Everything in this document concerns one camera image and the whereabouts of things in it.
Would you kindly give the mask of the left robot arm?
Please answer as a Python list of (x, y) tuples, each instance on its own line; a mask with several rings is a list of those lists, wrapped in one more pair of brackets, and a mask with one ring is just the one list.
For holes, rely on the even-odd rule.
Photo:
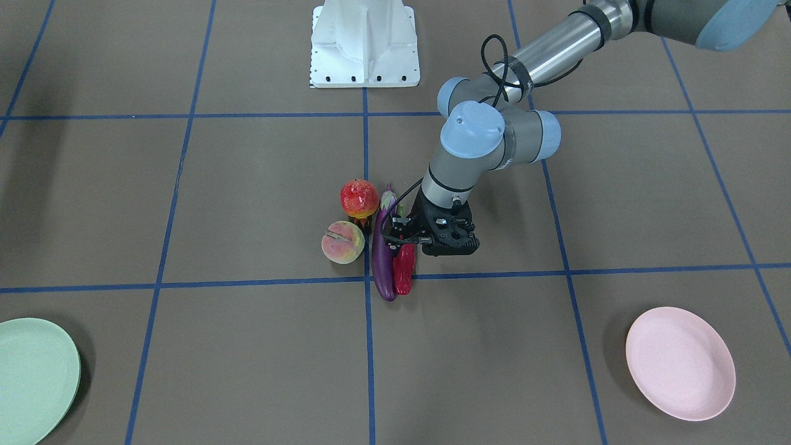
[(768, 22), (777, 1), (587, 1), (478, 78), (452, 78), (437, 96), (439, 145), (406, 216), (379, 212), (372, 254), (390, 259), (405, 245), (430, 256), (471, 255), (480, 247), (467, 200), (484, 172), (537, 163), (561, 144), (550, 112), (520, 109), (534, 88), (559, 81), (608, 42), (650, 33), (696, 48), (731, 51)]

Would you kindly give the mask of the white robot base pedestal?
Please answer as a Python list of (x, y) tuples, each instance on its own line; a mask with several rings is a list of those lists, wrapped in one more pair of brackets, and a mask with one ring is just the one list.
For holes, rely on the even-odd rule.
[(415, 11), (401, 1), (325, 1), (311, 14), (309, 87), (419, 85)]

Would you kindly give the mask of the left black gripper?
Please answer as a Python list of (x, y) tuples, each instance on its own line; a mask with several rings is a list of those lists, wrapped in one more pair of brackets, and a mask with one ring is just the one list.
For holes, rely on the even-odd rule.
[(421, 245), (429, 256), (472, 255), (480, 247), (469, 203), (443, 208), (426, 198), (423, 191), (413, 202), (410, 232), (383, 232), (381, 237), (390, 250)]

